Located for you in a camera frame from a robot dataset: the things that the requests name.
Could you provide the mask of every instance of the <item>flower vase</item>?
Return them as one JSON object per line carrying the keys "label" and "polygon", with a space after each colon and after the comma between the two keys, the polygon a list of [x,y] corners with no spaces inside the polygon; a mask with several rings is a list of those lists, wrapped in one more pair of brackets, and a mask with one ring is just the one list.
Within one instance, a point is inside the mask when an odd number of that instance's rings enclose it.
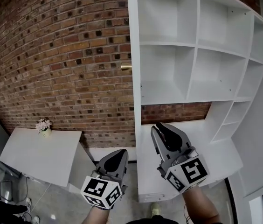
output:
{"label": "flower vase", "polygon": [[47,128],[45,131],[42,131],[43,137],[48,137],[52,133],[52,130],[50,128]]}

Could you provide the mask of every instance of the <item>white bookshelf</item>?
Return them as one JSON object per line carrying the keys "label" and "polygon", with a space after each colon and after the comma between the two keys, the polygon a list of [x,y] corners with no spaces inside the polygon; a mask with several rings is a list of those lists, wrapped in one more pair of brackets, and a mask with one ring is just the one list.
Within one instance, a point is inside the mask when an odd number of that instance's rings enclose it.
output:
{"label": "white bookshelf", "polygon": [[[211,167],[205,183],[239,170],[231,137],[263,77],[263,18],[239,0],[128,2],[139,197],[166,200],[177,194],[152,170],[160,158],[151,126],[141,125],[141,105],[212,102],[205,120],[172,125],[189,136]],[[161,184],[152,189],[156,182]]]}

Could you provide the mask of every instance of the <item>forearm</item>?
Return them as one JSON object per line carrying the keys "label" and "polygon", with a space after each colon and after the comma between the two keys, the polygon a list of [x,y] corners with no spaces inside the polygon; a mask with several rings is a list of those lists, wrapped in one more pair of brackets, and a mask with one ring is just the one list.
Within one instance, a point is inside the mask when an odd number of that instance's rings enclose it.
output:
{"label": "forearm", "polygon": [[109,213],[109,210],[100,210],[96,207],[92,207],[82,224],[106,224]]}
{"label": "forearm", "polygon": [[218,211],[201,188],[196,186],[182,195],[187,205],[187,212],[194,223],[220,222]]}

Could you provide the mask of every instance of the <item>white table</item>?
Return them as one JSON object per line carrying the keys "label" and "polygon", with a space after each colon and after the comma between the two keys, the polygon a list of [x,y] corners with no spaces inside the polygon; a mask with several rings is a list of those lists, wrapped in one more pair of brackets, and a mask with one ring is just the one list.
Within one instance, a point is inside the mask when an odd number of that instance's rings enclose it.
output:
{"label": "white table", "polygon": [[53,130],[43,137],[35,129],[15,128],[0,161],[35,179],[81,189],[85,176],[95,169],[79,143],[81,134]]}

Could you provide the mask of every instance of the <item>white tabletop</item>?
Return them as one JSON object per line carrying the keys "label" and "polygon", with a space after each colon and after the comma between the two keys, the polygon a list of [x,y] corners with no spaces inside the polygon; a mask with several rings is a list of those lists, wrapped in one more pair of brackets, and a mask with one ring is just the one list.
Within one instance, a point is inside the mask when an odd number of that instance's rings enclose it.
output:
{"label": "white tabletop", "polygon": [[43,137],[35,129],[15,128],[0,161],[36,179],[66,187],[81,134],[53,130]]}

